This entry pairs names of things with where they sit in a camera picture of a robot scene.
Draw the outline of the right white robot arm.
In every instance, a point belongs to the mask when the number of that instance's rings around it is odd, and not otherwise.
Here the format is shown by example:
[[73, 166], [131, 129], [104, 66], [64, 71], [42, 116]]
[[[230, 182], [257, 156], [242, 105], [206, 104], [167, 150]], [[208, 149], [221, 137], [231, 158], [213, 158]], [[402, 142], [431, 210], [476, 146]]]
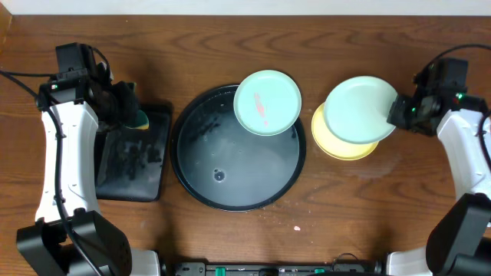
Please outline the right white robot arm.
[[486, 103], [464, 93], [399, 96], [389, 122], [437, 136], [449, 160], [456, 203], [430, 233], [424, 247], [387, 256], [388, 275], [488, 275], [490, 240], [490, 121]]

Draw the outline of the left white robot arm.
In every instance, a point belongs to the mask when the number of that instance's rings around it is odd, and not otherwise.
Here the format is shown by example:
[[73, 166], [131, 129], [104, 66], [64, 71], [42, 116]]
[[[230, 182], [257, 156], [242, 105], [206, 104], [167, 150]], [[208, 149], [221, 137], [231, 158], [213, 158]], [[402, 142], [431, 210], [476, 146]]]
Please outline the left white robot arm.
[[141, 114], [134, 85], [82, 70], [52, 75], [37, 105], [46, 138], [44, 185], [33, 226], [16, 245], [38, 275], [159, 275], [158, 254], [132, 249], [102, 216], [94, 145], [100, 124], [134, 129]]

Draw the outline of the yellow plate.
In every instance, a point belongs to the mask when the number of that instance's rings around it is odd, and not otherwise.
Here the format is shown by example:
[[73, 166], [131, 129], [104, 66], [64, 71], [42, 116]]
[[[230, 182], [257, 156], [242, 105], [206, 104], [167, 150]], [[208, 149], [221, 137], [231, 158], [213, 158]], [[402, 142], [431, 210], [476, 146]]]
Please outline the yellow plate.
[[318, 147], [329, 156], [340, 160], [353, 161], [370, 155], [378, 146], [378, 142], [353, 144], [337, 138], [327, 128], [324, 119], [324, 104], [314, 112], [311, 120], [311, 133]]

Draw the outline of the green yellow sponge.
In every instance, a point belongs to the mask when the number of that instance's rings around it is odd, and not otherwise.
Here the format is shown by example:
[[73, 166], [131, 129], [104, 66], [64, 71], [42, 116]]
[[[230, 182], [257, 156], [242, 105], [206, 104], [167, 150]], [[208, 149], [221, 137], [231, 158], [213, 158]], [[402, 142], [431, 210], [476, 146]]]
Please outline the green yellow sponge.
[[138, 110], [135, 116], [124, 124], [126, 128], [132, 130], [147, 130], [149, 125], [149, 119], [142, 110]]

